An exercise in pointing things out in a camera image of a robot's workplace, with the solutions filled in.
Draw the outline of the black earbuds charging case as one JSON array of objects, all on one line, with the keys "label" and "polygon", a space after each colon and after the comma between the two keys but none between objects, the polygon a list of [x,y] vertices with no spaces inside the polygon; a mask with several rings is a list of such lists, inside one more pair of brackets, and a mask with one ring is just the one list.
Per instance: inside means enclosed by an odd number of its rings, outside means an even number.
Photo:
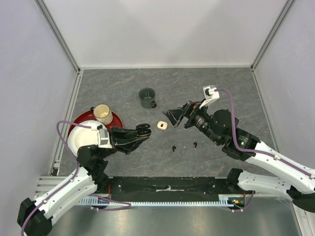
[{"label": "black earbuds charging case", "polygon": [[139,124],[136,126],[136,136],[137,137],[148,137],[151,135],[151,126],[148,123]]}]

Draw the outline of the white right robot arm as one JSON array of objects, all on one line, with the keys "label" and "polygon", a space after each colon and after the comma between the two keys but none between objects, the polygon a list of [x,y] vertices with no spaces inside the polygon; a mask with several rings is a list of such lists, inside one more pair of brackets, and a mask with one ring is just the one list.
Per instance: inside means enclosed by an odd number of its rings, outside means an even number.
[{"label": "white right robot arm", "polygon": [[267,146],[258,137],[240,128],[233,128],[238,119],[232,119],[229,110],[217,110],[212,115],[201,102],[188,101],[176,109],[162,112],[177,127],[187,118],[185,129],[196,127],[229,157],[259,166],[273,176],[253,174],[233,168],[225,187],[230,193],[262,192],[287,198],[305,211],[315,211],[315,171],[305,167]]}]

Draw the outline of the beige earbuds charging case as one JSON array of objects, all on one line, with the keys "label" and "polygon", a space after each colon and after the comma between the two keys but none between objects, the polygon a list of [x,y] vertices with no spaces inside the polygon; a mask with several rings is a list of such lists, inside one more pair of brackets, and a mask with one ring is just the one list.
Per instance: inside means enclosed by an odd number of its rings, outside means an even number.
[{"label": "beige earbuds charging case", "polygon": [[168,127],[168,124],[165,121],[159,121],[157,123],[157,128],[160,129],[160,130],[166,130],[167,127]]}]

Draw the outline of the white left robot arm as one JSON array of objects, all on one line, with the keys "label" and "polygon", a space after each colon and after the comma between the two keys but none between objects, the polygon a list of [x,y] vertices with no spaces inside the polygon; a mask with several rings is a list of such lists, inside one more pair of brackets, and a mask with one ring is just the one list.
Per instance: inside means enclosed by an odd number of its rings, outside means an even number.
[{"label": "white left robot arm", "polygon": [[24,199],[19,208],[17,223],[23,236],[46,236],[52,226],[69,209],[84,197],[93,193],[104,193],[108,188],[108,175],[104,170],[108,164],[105,157],[116,152],[130,154],[151,135],[150,125],[139,124],[135,129],[103,125],[78,127],[91,130],[97,135],[97,144],[78,148],[74,156],[76,169],[60,184],[35,200]]}]

